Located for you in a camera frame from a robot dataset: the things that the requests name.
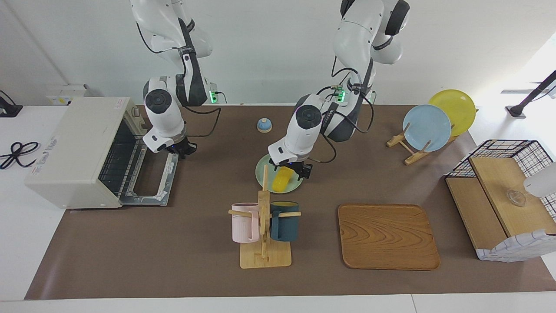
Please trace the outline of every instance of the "white wall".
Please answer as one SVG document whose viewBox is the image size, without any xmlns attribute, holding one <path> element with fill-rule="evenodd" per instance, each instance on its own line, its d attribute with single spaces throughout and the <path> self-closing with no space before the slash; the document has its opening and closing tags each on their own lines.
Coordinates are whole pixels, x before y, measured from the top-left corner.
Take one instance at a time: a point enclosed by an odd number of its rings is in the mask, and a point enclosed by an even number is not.
<svg viewBox="0 0 556 313">
<path fill-rule="evenodd" d="M 149 77 L 176 72 L 143 47 L 128 0 L 2 2 L 70 83 L 88 84 L 97 95 L 139 102 Z M 340 0 L 189 2 L 197 25 L 214 40 L 203 71 L 230 102 L 294 102 L 334 81 L 331 40 Z M 379 103 L 418 104 L 458 88 L 482 105 L 556 31 L 554 0 L 409 2 L 410 21 L 399 35 L 404 56 L 394 66 L 378 66 Z M 42 85 L 60 78 L 33 62 L 2 16 L 0 42 L 0 88 L 18 102 L 45 104 Z"/>
</svg>

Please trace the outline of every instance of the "wooden mug holder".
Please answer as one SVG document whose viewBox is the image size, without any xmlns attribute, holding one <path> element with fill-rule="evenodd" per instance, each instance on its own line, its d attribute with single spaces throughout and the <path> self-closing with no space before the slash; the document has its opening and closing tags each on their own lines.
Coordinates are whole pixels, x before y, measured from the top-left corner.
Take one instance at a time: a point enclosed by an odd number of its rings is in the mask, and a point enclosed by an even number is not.
<svg viewBox="0 0 556 313">
<path fill-rule="evenodd" d="M 262 190 L 259 191 L 259 234 L 261 239 L 257 242 L 242 243 L 240 247 L 240 267 L 264 268 L 285 267 L 291 265 L 291 245 L 289 242 L 275 241 L 270 238 L 270 192 L 268 191 L 267 177 L 269 166 L 265 165 Z M 228 210 L 228 214 L 251 217 L 250 212 Z M 301 216 L 301 212 L 284 212 L 278 217 Z"/>
<path fill-rule="evenodd" d="M 392 137 L 392 139 L 390 139 L 387 143 L 386 146 L 388 148 L 392 148 L 393 146 L 395 146 L 396 144 L 400 144 L 402 147 L 404 147 L 407 151 L 409 151 L 409 153 L 411 153 L 411 156 L 408 157 L 407 159 L 404 160 L 405 165 L 412 165 L 413 163 L 417 162 L 418 160 L 426 157 L 427 155 L 429 155 L 431 152 L 425 152 L 425 150 L 428 148 L 428 146 L 430 145 L 430 143 L 432 142 L 432 140 L 427 141 L 427 143 L 425 144 L 425 146 L 415 152 L 412 150 L 412 148 L 410 148 L 408 145 L 405 144 L 404 140 L 405 140 L 405 132 L 408 130 L 409 125 L 411 125 L 411 123 L 408 123 L 404 130 L 398 134 L 395 135 L 394 137 Z M 454 137 L 450 137 L 450 139 L 448 140 L 448 143 L 451 143 L 452 141 L 454 141 L 457 138 L 457 136 Z"/>
</svg>

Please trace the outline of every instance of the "mug rack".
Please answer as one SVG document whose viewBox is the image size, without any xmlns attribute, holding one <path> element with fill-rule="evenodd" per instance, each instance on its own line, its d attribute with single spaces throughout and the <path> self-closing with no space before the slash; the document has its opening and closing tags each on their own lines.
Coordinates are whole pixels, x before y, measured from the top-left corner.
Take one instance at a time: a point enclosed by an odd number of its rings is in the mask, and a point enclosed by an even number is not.
<svg viewBox="0 0 556 313">
<path fill-rule="evenodd" d="M 261 239 L 252 243 L 241 243 L 240 267 L 264 268 L 285 267 L 291 265 L 291 245 L 289 242 L 276 241 L 270 238 L 270 192 L 268 190 L 269 166 L 265 165 L 262 190 L 259 191 L 259 234 Z M 229 210 L 228 214 L 251 217 L 250 212 Z M 278 217 L 301 216 L 301 212 L 284 212 Z"/>
</svg>

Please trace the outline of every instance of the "pink mug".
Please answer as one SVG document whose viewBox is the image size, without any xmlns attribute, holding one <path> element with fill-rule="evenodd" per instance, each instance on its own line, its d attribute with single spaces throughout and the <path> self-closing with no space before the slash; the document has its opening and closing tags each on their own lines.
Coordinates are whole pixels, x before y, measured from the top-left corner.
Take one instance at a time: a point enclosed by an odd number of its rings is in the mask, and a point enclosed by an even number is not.
<svg viewBox="0 0 556 313">
<path fill-rule="evenodd" d="M 235 203 L 232 210 L 251 212 L 251 217 L 232 214 L 232 240 L 238 243 L 251 243 L 259 241 L 259 204 Z"/>
</svg>

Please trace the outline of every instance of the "black cable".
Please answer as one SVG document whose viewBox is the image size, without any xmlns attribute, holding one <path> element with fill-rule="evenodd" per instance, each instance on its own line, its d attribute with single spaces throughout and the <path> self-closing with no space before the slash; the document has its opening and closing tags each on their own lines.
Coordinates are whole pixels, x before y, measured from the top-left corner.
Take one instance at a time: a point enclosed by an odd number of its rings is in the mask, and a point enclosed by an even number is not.
<svg viewBox="0 0 556 313">
<path fill-rule="evenodd" d="M 151 49 L 151 48 L 147 45 L 147 42 L 145 41 L 145 38 L 143 37 L 143 33 L 141 32 L 141 28 L 139 27 L 139 23 L 136 23 L 136 24 L 137 24 L 137 30 L 139 30 L 139 35 L 141 35 L 141 40 L 143 40 L 143 43 L 145 44 L 145 46 L 147 47 L 147 49 L 149 49 L 152 53 L 159 54 L 159 53 L 163 53 L 163 52 L 166 52 L 166 51 L 170 50 L 170 49 L 168 49 L 168 50 L 154 51 L 153 49 Z"/>
<path fill-rule="evenodd" d="M 0 92 L 3 93 L 4 96 L 8 97 L 8 99 L 9 99 L 14 105 L 16 105 L 16 102 L 13 101 L 13 99 L 12 99 L 10 96 L 8 96 L 8 94 L 6 94 L 3 90 L 0 90 Z"/>
<path fill-rule="evenodd" d="M 215 91 L 214 93 L 215 95 L 222 95 L 224 96 L 224 101 L 226 102 L 226 104 L 228 104 L 228 99 L 226 98 L 226 94 L 223 93 L 222 91 Z"/>
<path fill-rule="evenodd" d="M 336 59 L 337 57 L 334 57 L 334 64 L 332 65 L 332 72 L 330 72 L 330 75 L 332 77 L 336 77 L 336 75 L 338 75 L 339 73 L 343 72 L 343 71 L 352 71 L 353 73 L 356 73 L 357 75 L 359 75 L 359 72 L 357 72 L 356 69 L 352 68 L 352 67 L 344 67 L 341 70 L 338 70 L 338 72 L 334 73 L 334 68 L 336 67 Z"/>
<path fill-rule="evenodd" d="M 26 147 L 33 145 L 32 148 L 25 150 Z M 35 163 L 35 160 L 33 160 L 33 162 L 29 163 L 29 164 L 22 164 L 21 161 L 19 161 L 19 157 L 21 157 L 22 155 L 26 155 L 29 154 L 35 150 L 37 150 L 39 146 L 39 143 L 36 141 L 32 141 L 30 143 L 26 143 L 25 145 L 20 143 L 19 141 L 15 142 L 12 144 L 11 146 L 11 151 L 12 153 L 10 154 L 5 154 L 5 155 L 0 155 L 0 159 L 2 158 L 7 158 L 4 162 L 2 162 L 2 164 L 0 164 L 0 169 L 7 169 L 10 167 L 10 165 L 12 165 L 12 163 L 15 161 L 17 162 L 17 164 L 19 164 L 20 167 L 22 168 L 28 168 L 31 165 L 33 165 L 33 163 Z"/>
<path fill-rule="evenodd" d="M 330 94 L 328 96 L 326 96 L 325 100 L 328 100 L 328 97 L 334 97 L 334 96 L 339 96 L 340 94 Z"/>
<path fill-rule="evenodd" d="M 326 87 L 324 87 L 323 89 L 319 90 L 319 92 L 317 92 L 316 94 L 317 94 L 317 95 L 320 95 L 321 92 L 323 92 L 323 91 L 325 91 L 325 90 L 327 90 L 327 89 L 334 89 L 334 88 L 332 88 L 332 86 L 326 86 Z"/>
<path fill-rule="evenodd" d="M 334 114 L 338 114 L 340 116 L 342 116 L 345 120 L 347 120 L 351 126 L 353 126 L 358 132 L 362 133 L 362 134 L 367 134 L 369 132 L 369 130 L 371 129 L 371 126 L 373 125 L 373 121 L 375 119 L 375 108 L 373 106 L 373 104 L 371 103 L 371 101 L 369 101 L 369 99 L 367 99 L 365 96 L 363 96 L 362 94 L 359 94 L 360 97 L 362 97 L 363 99 L 365 99 L 365 101 L 369 104 L 369 106 L 371 107 L 371 120 L 369 121 L 369 126 L 367 126 L 366 130 L 361 130 L 359 127 L 357 127 L 357 124 L 355 124 L 352 120 L 349 119 L 349 117 L 347 117 L 345 114 L 338 112 L 338 111 L 334 111 Z"/>
<path fill-rule="evenodd" d="M 531 102 L 537 101 L 537 100 L 540 100 L 540 99 L 546 97 L 546 96 L 547 96 L 548 94 L 550 94 L 555 88 L 556 88 L 556 86 L 552 87 L 552 89 L 550 89 L 546 94 L 542 95 L 542 96 L 539 97 L 539 98 L 536 98 L 535 100 L 531 100 Z"/>
<path fill-rule="evenodd" d="M 328 161 L 319 161 L 316 159 L 311 159 L 309 157 L 309 160 L 313 161 L 313 162 L 317 162 L 320 164 L 327 164 L 327 163 L 331 163 L 332 161 L 334 161 L 336 159 L 336 156 L 338 155 L 336 148 L 334 147 L 334 145 L 332 144 L 332 142 L 330 142 L 330 139 L 328 139 L 324 134 L 321 134 L 322 137 L 324 138 L 324 140 L 326 140 L 326 142 L 330 145 L 330 147 L 332 148 L 332 151 L 334 151 L 334 156 L 332 157 L 332 159 L 328 160 Z"/>
<path fill-rule="evenodd" d="M 341 86 L 348 76 L 349 76 L 349 73 L 347 73 L 346 76 L 344 76 L 344 78 L 342 79 L 342 81 L 340 81 L 340 83 L 338 85 Z"/>
<path fill-rule="evenodd" d="M 226 98 L 226 94 L 224 94 L 222 91 L 216 91 L 215 94 L 217 94 L 217 95 L 222 94 L 222 95 L 224 96 L 224 101 L 226 101 L 226 103 L 228 103 L 228 99 Z M 216 114 L 216 120 L 214 121 L 214 124 L 213 124 L 213 126 L 212 126 L 212 129 L 211 129 L 211 131 L 210 131 L 208 134 L 206 134 L 206 135 L 188 135 L 188 136 L 189 136 L 189 137 L 202 138 L 202 137 L 208 137 L 208 136 L 212 135 L 212 133 L 213 133 L 214 130 L 216 129 L 216 125 L 218 124 L 218 120 L 219 120 L 219 118 L 220 118 L 220 112 L 222 111 L 222 108 L 221 108 L 221 107 L 217 107 L 216 109 L 211 110 L 211 111 L 207 111 L 207 112 L 195 111 L 195 110 L 193 110 L 193 109 L 190 109 L 188 106 L 185 106 L 185 109 L 188 110 L 189 112 L 192 112 L 192 113 L 195 113 L 195 114 L 199 114 L 199 115 L 211 114 L 211 113 L 214 113 L 214 112 L 217 112 L 217 111 L 218 111 L 218 113 Z"/>
</svg>

